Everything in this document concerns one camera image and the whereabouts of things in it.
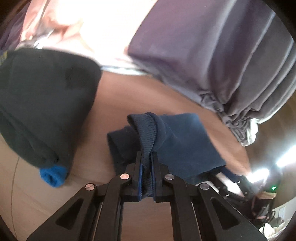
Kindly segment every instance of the gray curtain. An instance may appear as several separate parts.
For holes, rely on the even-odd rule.
[[[269,119],[296,89],[296,45],[262,0],[158,0],[128,53],[217,112],[242,145],[253,142],[251,122]]]

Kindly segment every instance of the navy blue fabric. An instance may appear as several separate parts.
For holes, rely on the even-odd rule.
[[[144,197],[152,191],[149,171],[152,151],[157,151],[159,162],[167,165],[170,173],[189,182],[197,180],[194,176],[226,165],[196,114],[145,113],[129,115],[128,122],[131,126],[108,133],[108,144],[116,174],[123,173],[127,164],[135,162],[136,152],[142,151]]]
[[[51,168],[41,168],[39,173],[43,181],[57,188],[64,184],[68,171],[65,167],[55,165]]]

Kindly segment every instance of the clothing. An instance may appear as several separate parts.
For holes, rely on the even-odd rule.
[[[0,51],[14,50],[20,42],[22,26],[30,3],[27,3],[9,22],[0,37]]]
[[[7,144],[38,168],[68,171],[100,78],[100,67],[88,58],[8,51],[0,62],[0,132]]]
[[[226,164],[196,114],[157,116],[148,112],[129,115],[128,122],[131,126],[108,133],[108,145],[116,174],[135,162],[137,151],[142,152],[143,197],[152,193],[149,163],[152,151],[157,151],[159,162],[167,165],[170,173],[186,181]]]
[[[127,55],[127,48],[155,2],[32,0],[21,46],[79,54],[107,71],[143,75]]]
[[[296,45],[262,0],[159,0],[128,54],[217,112],[242,145],[255,140],[251,128],[272,117],[296,89]]]

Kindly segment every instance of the bright blue fabric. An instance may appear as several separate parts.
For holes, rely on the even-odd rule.
[[[55,165],[51,168],[42,168],[39,170],[39,173],[43,181],[50,186],[57,188],[64,184],[68,169]]]

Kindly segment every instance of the fluorescent light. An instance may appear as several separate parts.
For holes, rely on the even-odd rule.
[[[296,145],[292,146],[278,161],[278,167],[285,167],[296,161]]]
[[[269,176],[269,170],[266,169],[266,168],[263,168],[263,169],[257,170],[254,173],[251,173],[250,175],[247,175],[246,178],[251,183],[255,183],[255,182],[258,182],[260,180],[267,179],[268,176]]]

